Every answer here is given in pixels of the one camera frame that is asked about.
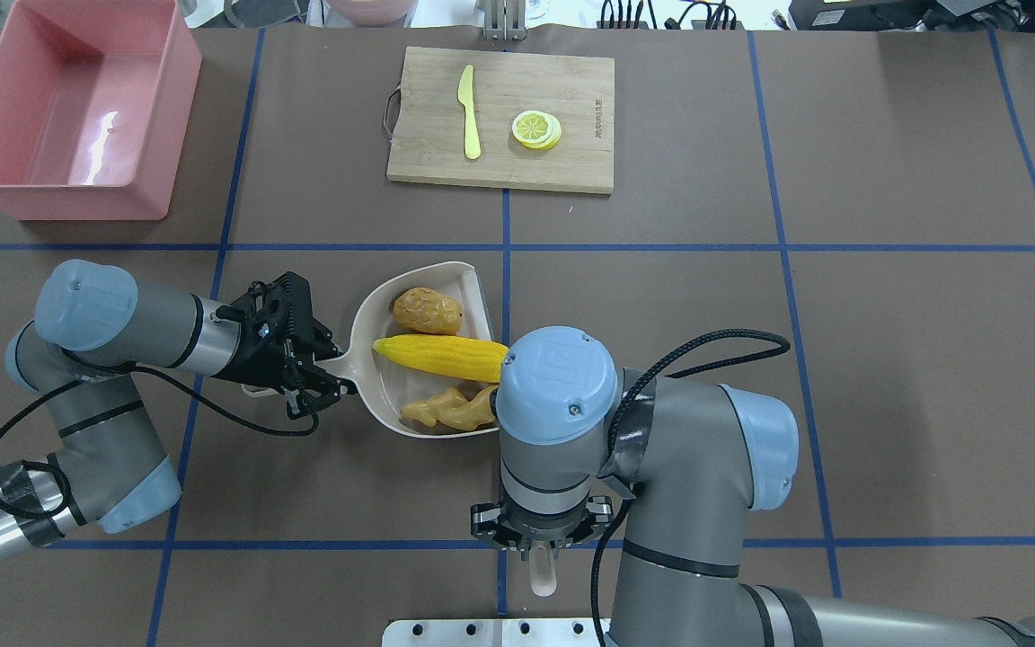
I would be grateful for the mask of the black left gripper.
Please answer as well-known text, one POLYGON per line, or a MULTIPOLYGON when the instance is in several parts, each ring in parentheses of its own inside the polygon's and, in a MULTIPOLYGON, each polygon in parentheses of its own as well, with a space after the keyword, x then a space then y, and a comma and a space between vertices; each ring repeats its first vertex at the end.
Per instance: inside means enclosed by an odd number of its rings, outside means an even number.
POLYGON ((358 389, 315 361, 341 357, 332 331, 313 315, 310 287, 292 271, 270 283, 254 281, 246 294, 217 308, 217 320, 239 324, 238 343, 217 378, 284 390, 292 421, 314 417, 358 389))

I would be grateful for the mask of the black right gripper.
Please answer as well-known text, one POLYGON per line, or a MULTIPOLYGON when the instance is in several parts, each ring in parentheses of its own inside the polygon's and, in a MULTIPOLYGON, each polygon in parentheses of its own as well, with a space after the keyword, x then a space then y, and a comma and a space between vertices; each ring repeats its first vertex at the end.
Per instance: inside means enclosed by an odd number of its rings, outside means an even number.
POLYGON ((591 496, 562 513, 534 513, 510 499, 471 507, 471 533, 497 550, 531 550, 546 542, 552 550, 586 545, 607 531, 613 517, 608 496, 591 496))

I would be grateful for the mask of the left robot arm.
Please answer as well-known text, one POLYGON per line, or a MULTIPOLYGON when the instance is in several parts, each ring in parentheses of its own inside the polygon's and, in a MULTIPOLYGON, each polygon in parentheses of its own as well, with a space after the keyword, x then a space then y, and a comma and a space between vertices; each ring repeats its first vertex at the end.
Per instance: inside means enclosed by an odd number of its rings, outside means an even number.
POLYGON ((341 349, 314 319, 303 276, 255 281, 233 303, 118 266, 60 263, 33 319, 5 349, 61 439, 45 460, 0 465, 0 562, 58 542, 78 526, 116 534, 169 510, 181 483, 134 381, 174 369, 283 394, 293 421, 316 421, 357 386, 321 367, 341 349))

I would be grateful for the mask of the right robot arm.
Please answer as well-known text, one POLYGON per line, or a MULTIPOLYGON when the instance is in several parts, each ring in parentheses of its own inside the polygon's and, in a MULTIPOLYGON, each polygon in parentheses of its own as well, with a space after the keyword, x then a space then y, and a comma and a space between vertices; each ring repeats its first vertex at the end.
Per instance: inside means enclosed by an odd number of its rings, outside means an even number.
POLYGON ((783 337, 722 329, 643 372, 571 327, 531 332, 489 361, 500 427, 500 502, 472 530, 523 557, 596 539, 590 571, 600 646, 1035 646, 1035 616, 957 618, 806 597, 739 580, 745 526, 792 491, 800 431, 776 398, 667 373, 710 342, 783 337))

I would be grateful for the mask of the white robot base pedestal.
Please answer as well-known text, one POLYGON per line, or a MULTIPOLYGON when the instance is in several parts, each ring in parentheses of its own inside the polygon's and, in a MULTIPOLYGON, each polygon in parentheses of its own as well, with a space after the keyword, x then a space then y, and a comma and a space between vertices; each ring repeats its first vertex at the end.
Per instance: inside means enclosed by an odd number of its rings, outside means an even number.
POLYGON ((598 646, 591 619, 403 619, 389 624, 382 646, 598 646))

